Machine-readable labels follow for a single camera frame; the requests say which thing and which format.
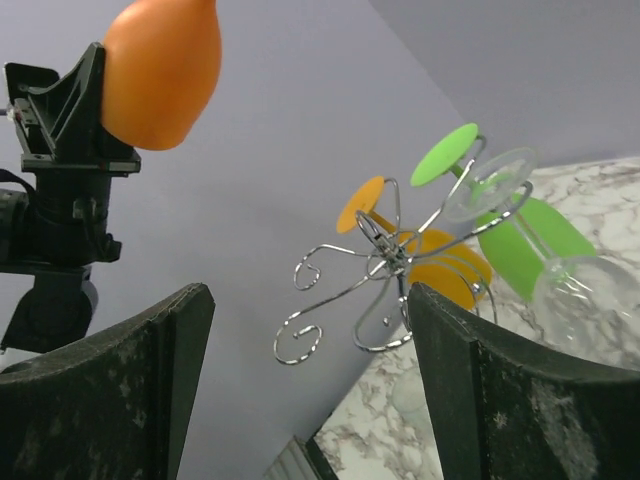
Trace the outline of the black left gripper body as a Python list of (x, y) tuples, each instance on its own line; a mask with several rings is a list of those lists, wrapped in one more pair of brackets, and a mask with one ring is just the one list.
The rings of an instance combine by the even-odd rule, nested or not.
[(49, 171), (31, 186), (3, 169), (1, 271), (72, 270), (120, 259), (122, 243), (107, 232), (112, 176), (89, 171)]

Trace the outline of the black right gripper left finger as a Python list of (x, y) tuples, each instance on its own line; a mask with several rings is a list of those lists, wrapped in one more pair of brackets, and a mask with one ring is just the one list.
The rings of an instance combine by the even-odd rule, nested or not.
[(176, 478), (214, 311), (189, 284), (3, 371), (2, 478)]

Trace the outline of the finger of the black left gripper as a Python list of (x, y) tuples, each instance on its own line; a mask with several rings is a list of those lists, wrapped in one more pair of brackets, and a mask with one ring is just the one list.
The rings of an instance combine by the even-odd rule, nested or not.
[(23, 150), (22, 171), (141, 170), (135, 149), (101, 123), (105, 62), (106, 49), (93, 42), (65, 76), (44, 67), (4, 65), (9, 110)]

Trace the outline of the green wine glass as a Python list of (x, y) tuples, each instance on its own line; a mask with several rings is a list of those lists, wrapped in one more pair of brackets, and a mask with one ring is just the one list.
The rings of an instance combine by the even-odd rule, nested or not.
[(529, 177), (539, 164), (535, 150), (520, 147), (479, 163), (486, 144), (477, 124), (458, 127), (422, 158), (410, 185), (455, 175), (438, 213), (452, 223), (472, 222), (493, 270), (529, 302), (548, 258), (594, 256), (596, 248), (557, 209), (532, 196)]

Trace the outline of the orange wine glass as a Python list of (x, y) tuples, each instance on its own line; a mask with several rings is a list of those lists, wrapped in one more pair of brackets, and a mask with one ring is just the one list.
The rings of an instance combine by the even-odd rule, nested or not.
[(399, 276), (400, 283), (424, 283), (468, 310), (487, 294), (492, 280), (489, 263), (453, 235), (429, 228), (423, 232), (401, 225), (398, 182), (374, 176), (347, 201), (336, 222), (336, 232), (360, 229), (374, 245), (374, 262), (385, 265), (369, 277)]
[(217, 2), (135, 1), (113, 21), (103, 45), (104, 128), (144, 150), (180, 145), (218, 82)]

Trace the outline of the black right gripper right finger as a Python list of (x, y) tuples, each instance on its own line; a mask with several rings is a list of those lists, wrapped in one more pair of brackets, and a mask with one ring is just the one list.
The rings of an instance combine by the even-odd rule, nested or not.
[(424, 284), (408, 311), (447, 479), (635, 479), (639, 375), (563, 354)]

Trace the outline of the clear wine glass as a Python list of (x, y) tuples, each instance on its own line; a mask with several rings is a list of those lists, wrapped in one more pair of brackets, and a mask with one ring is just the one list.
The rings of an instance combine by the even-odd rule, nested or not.
[(598, 254), (562, 214), (530, 194), (530, 148), (484, 165), (454, 164), (458, 183), (444, 204), (454, 222), (496, 226), (481, 233), (494, 270), (529, 302), (537, 340), (597, 363), (639, 367), (639, 283)]

